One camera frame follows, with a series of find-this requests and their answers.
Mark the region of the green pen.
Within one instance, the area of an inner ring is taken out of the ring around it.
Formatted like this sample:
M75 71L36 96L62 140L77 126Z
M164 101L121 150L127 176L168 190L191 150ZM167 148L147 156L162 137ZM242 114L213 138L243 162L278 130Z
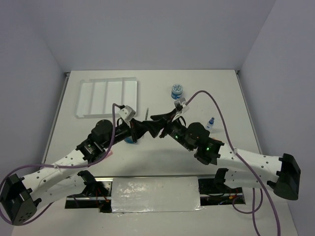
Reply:
M149 117L149 107L147 107L146 109L146 113L145 113L145 121L148 120L148 117Z

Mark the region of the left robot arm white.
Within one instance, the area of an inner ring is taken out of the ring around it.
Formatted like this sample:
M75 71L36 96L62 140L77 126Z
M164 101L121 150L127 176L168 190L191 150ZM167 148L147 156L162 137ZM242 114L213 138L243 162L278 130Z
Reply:
M123 121L116 126L101 120L91 130L87 139L62 159L53 164L40 164L39 171L19 177L10 172L1 182L1 218L8 224L23 226L37 219L37 210L48 208L53 202L79 190L85 196L108 196L108 190L87 170L110 153L112 145L127 137L134 140L146 132L156 137L161 128L155 121Z

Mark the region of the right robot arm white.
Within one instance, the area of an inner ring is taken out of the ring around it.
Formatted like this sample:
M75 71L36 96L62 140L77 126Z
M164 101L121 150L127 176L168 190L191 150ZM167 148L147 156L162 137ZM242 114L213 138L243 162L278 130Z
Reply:
M152 116L144 123L154 137L169 135L187 150L195 150L194 157L202 164L217 166L214 187L219 192L265 187L283 199L298 199L301 169L291 154L278 157L231 148L210 138L202 124L193 122L185 126L171 114Z

